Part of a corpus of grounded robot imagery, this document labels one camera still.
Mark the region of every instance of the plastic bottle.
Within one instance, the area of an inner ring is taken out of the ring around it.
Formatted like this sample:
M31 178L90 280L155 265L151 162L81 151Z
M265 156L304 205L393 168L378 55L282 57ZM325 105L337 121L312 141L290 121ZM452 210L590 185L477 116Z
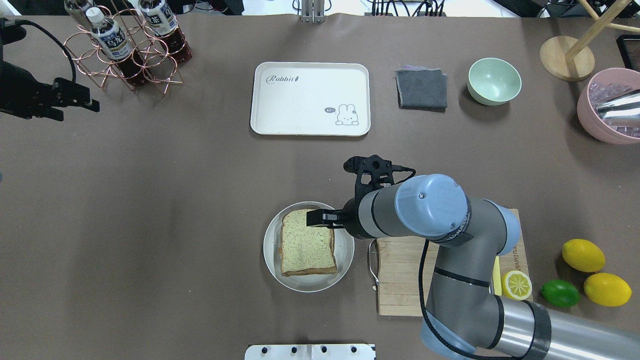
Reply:
M166 42L168 52L177 63L186 63L193 55L178 20L166 0L141 0L140 10L154 33Z
M120 28L117 21L105 17L98 8L90 8L86 16L91 21L91 35L98 40L102 51L111 60L117 61L116 66L125 80L134 86L147 82L143 69L139 64L144 63L137 49L131 46L127 34Z
M93 7L93 0L64 0L65 10L72 18L82 26L85 30L91 30L91 22L84 14L89 8Z

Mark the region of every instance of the white bottle cap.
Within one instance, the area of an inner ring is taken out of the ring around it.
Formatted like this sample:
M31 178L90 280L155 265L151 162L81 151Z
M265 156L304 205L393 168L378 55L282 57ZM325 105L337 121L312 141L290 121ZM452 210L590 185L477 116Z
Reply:
M102 10L98 8L89 8L86 11L86 17L94 24L99 24L104 20L104 14L102 13Z

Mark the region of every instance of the white plate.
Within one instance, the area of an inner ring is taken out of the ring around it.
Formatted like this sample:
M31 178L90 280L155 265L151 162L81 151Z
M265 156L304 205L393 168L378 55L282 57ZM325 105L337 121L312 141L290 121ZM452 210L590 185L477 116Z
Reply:
M362 136L370 127L369 71L361 64L271 61L255 69L256 133Z
M333 255L335 256L335 264L338 268L338 272L336 274L283 276L280 273L280 263L282 261L278 252L282 231L282 218L286 214L300 209L333 208L329 205L323 204L322 202L315 201L298 202L287 206L284 210L279 212L275 218L273 218L267 227L267 232L264 234L262 251L264 253L264 261L267 263L267 267L269 268L271 275L273 275L280 284L283 284L291 290L300 291L302 293L313 293L332 287L336 282L340 281L344 274L347 273L347 270L349 270L349 267L351 266L351 261L353 260L355 244L353 237L349 235L345 229L334 229L335 241Z

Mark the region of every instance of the lime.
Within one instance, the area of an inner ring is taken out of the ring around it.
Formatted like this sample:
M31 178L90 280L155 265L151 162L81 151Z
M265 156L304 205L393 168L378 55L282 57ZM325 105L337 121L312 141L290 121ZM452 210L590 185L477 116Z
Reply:
M629 301L631 287L617 275L599 272L584 281L584 293L596 304L620 306Z
M531 295L531 279L519 270L512 270L502 277L502 293L510 299L525 300Z
M580 301L578 289L564 280L546 282L540 292L547 301L559 307L571 307Z
M571 239L562 245L562 257L572 268L583 272L602 270L604 253L589 240Z

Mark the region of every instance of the dark liquid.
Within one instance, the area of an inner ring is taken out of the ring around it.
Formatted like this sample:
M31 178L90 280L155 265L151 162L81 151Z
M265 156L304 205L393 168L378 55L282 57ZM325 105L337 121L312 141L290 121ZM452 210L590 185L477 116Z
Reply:
M97 35L104 34L107 31L113 28L112 20L105 19L102 24L99 25L98 28L95 27L94 24L91 28L91 32ZM133 49L133 52L130 56L126 57L124 60L121 60L116 63L116 66L120 71L122 71L122 75L125 77L126 82L133 86L140 86L147 83L147 79L145 78L144 71L139 64L144 64L144 60L137 49Z
M165 50L172 54L171 57L178 64L186 63L193 57L191 54L191 48L189 47L187 40L184 38L182 30L176 29L166 38L161 38L161 40L166 42L168 49Z

